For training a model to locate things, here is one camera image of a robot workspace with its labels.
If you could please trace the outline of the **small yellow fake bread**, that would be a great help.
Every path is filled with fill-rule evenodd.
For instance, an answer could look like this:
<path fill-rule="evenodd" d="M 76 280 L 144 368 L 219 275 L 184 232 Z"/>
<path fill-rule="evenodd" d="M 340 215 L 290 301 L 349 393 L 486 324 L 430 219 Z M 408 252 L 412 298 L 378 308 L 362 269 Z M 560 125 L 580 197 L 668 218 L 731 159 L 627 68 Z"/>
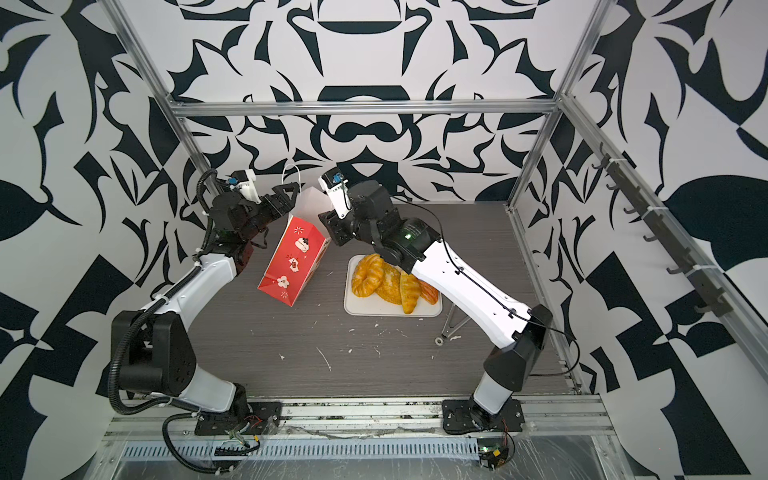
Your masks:
<path fill-rule="evenodd" d="M 399 291 L 403 313 L 411 314 L 421 297 L 421 284 L 416 276 L 402 273 L 400 275 Z"/>

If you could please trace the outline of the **yellow twisted ring bread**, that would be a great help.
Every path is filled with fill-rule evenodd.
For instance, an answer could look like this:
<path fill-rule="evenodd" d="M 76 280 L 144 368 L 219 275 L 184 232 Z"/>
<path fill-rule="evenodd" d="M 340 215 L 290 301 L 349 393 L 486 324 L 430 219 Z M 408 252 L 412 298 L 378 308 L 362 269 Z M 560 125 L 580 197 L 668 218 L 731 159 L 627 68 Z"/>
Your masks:
<path fill-rule="evenodd" d="M 361 298 L 371 296 L 384 279 L 384 261 L 378 254 L 365 256 L 357 264 L 351 280 L 352 293 Z"/>

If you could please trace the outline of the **yellow oval fake bread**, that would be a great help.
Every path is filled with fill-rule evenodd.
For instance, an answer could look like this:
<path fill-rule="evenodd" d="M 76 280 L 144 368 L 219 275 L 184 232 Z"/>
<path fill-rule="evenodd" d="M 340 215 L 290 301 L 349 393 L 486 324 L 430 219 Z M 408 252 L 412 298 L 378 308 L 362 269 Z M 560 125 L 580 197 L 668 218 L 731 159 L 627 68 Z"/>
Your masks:
<path fill-rule="evenodd" d="M 402 297 L 400 293 L 401 272 L 398 268 L 383 264 L 383 279 L 381 284 L 375 290 L 375 293 L 391 304 L 401 305 Z"/>

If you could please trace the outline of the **orange croissant fake bread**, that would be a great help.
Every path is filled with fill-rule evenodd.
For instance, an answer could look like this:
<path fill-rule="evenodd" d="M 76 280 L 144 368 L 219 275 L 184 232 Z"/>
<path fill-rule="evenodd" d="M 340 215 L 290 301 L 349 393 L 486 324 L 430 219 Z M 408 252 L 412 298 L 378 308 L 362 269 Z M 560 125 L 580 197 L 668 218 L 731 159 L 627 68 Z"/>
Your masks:
<path fill-rule="evenodd" d="M 421 298 L 428 304 L 435 305 L 440 299 L 439 291 L 429 283 L 420 280 Z"/>

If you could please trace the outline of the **red white paper bag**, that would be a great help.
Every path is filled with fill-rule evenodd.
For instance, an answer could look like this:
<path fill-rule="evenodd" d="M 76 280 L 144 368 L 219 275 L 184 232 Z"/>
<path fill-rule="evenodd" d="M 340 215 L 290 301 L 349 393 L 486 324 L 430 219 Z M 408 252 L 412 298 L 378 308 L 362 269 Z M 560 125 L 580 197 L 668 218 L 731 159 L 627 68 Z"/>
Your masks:
<path fill-rule="evenodd" d="M 319 220 L 332 211 L 328 196 L 314 186 L 303 186 L 298 165 L 283 168 L 282 179 L 295 173 L 299 183 L 296 204 L 289 212 L 283 235 L 275 249 L 258 289 L 293 307 L 317 270 L 330 244 L 328 230 Z"/>

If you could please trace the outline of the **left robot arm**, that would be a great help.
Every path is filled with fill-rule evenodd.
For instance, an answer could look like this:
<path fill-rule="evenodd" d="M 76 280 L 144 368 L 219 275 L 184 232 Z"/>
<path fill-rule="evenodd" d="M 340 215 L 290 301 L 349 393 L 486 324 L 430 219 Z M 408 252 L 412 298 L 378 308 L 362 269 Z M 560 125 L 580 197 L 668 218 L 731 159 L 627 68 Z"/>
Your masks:
<path fill-rule="evenodd" d="M 229 178 L 204 201 L 206 229 L 192 269 L 139 310 L 119 313 L 111 326 L 107 397 L 120 415 L 175 404 L 191 412 L 247 411 L 244 388 L 203 369 L 189 329 L 205 306 L 247 266 L 255 237 L 295 207 L 300 186 L 281 184 L 259 195 L 251 181 Z"/>

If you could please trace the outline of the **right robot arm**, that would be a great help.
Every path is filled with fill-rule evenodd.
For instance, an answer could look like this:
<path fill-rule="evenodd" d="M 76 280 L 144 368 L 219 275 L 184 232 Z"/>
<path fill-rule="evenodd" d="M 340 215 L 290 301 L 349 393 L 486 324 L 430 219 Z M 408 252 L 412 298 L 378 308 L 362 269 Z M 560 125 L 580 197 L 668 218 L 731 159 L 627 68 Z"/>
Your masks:
<path fill-rule="evenodd" d="M 551 312 L 542 305 L 529 307 L 494 286 L 449 246 L 441 227 L 402 217 L 378 182 L 349 186 L 340 172 L 331 171 L 319 184 L 333 205 L 319 218 L 336 245 L 351 240 L 371 245 L 390 265 L 436 288 L 489 338 L 494 348 L 471 400 L 487 416 L 498 415 L 531 375 L 546 343 Z"/>

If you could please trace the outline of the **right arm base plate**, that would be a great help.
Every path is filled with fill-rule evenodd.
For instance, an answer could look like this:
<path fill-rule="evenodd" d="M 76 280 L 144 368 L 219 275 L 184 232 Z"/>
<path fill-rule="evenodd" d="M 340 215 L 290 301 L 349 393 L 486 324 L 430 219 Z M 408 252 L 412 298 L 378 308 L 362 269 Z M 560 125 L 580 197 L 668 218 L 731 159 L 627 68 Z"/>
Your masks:
<path fill-rule="evenodd" d="M 518 400 L 508 399 L 497 414 L 489 414 L 473 399 L 446 399 L 441 403 L 442 429 L 449 435 L 478 432 L 521 432 L 525 417 Z"/>

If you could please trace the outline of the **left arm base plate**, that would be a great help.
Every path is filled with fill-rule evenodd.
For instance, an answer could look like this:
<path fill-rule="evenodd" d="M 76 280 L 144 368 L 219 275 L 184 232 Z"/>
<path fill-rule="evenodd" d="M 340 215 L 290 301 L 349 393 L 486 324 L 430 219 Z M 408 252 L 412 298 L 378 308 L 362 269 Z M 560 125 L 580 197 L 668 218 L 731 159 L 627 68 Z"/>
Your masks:
<path fill-rule="evenodd" d="M 248 402 L 241 414 L 203 413 L 195 426 L 196 436 L 222 436 L 232 431 L 243 436 L 266 434 L 280 425 L 283 403 L 279 401 Z"/>

